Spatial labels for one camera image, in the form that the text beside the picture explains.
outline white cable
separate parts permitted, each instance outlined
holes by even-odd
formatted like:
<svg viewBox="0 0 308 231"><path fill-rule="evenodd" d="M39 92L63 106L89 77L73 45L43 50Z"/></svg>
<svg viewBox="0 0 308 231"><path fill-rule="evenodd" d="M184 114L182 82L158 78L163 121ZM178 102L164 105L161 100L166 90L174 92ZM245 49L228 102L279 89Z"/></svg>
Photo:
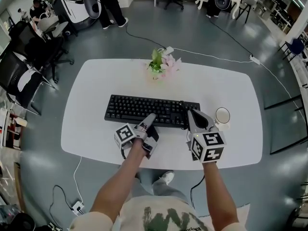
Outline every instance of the white cable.
<svg viewBox="0 0 308 231"><path fill-rule="evenodd" d="M271 75L273 75L273 76L278 80L278 78L277 78L267 67L265 67L265 68L271 73ZM290 93L288 92L288 90L286 89L286 87L284 87L284 85L280 82L280 80L278 80L278 82L282 85L282 87L285 89L285 91L289 94L289 97L292 98L291 95L290 95ZM306 123L305 118L304 118L302 112L301 112L300 110L299 110L299 112L300 112L301 116L303 117L304 122Z"/></svg>
<svg viewBox="0 0 308 231"><path fill-rule="evenodd" d="M205 55L205 54L201 54L201 53L196 53L196 52L192 52L192 51L186 51L186 50L182 50L182 49L178 49L178 48L174 48L175 50L178 50L178 51L185 51L185 52L189 52L189 53L193 53L193 54L198 54L198 55L203 55L203 56L209 56L209 57L214 57L216 59L219 59L219 60L225 60L225 61L229 61L229 62L235 62L235 63L252 63L253 61L246 61L246 62L239 62L239 61L235 61L235 60L229 60L229 59L224 59L224 58L219 58L219 57L216 57L216 56L211 56L211 55Z"/></svg>
<svg viewBox="0 0 308 231"><path fill-rule="evenodd" d="M77 169L78 169L78 167L79 167L79 165L80 165L80 163L81 163L81 159L82 159L82 156L80 157L80 161L79 161L79 163L78 163L78 165L77 165L77 168L75 169L75 172L74 172L74 181L75 181L75 183L76 183L77 191L78 191L79 196L80 196L80 198L81 198L81 203L83 203L83 199L82 199L82 197L81 197L81 194L80 194L80 191L79 191L79 187L78 187L78 184L77 184L77 181L76 181L76 178L75 178L75 174L76 174L76 171L77 171Z"/></svg>

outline white cup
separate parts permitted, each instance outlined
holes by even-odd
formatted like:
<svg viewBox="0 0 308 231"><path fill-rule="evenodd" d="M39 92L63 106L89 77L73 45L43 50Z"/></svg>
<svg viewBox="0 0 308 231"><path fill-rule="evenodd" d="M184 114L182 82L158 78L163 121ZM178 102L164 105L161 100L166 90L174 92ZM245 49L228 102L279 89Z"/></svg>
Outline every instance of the white cup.
<svg viewBox="0 0 308 231"><path fill-rule="evenodd" d="M215 123L220 131L228 130L230 128L230 112L224 107L218 108L215 115Z"/></svg>

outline white sneaker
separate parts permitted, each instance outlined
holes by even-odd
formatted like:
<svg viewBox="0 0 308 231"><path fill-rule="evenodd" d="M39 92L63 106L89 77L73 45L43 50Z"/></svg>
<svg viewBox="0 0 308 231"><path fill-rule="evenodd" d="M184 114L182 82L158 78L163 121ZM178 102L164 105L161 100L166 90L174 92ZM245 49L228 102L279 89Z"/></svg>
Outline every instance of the white sneaker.
<svg viewBox="0 0 308 231"><path fill-rule="evenodd" d="M124 27L127 24L128 18L125 17L125 20L126 20L126 22L123 25L119 26L119 27Z"/></svg>
<svg viewBox="0 0 308 231"><path fill-rule="evenodd" d="M112 26L114 24L113 20L110 20L111 25L107 26L107 27L103 27L104 30L106 30L108 27Z"/></svg>
<svg viewBox="0 0 308 231"><path fill-rule="evenodd" d="M172 170L167 171L165 174L162 175L160 179L162 179L166 185L169 185L169 183L173 180L174 178L174 172Z"/></svg>

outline forearm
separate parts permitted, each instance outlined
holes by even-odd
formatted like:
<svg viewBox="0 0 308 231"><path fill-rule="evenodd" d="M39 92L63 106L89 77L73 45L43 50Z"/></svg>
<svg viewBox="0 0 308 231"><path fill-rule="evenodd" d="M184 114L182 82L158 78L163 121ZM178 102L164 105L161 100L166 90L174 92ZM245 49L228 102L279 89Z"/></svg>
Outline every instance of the forearm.
<svg viewBox="0 0 308 231"><path fill-rule="evenodd" d="M145 156L142 141L134 143L121 168L99 190L91 211L102 212L114 222L132 187L139 165Z"/></svg>
<svg viewBox="0 0 308 231"><path fill-rule="evenodd" d="M216 163L203 164L208 210L215 231L238 222L236 206L230 196Z"/></svg>

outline black keyboard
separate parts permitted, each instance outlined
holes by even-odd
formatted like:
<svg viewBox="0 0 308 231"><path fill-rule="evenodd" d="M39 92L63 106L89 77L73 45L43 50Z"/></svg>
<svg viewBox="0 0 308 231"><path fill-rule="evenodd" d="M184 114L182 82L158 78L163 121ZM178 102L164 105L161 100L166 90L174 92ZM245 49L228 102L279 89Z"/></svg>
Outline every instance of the black keyboard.
<svg viewBox="0 0 308 231"><path fill-rule="evenodd" d="M139 124L150 113L158 127L186 128L187 110L200 110L199 103L111 95L105 114L106 121Z"/></svg>

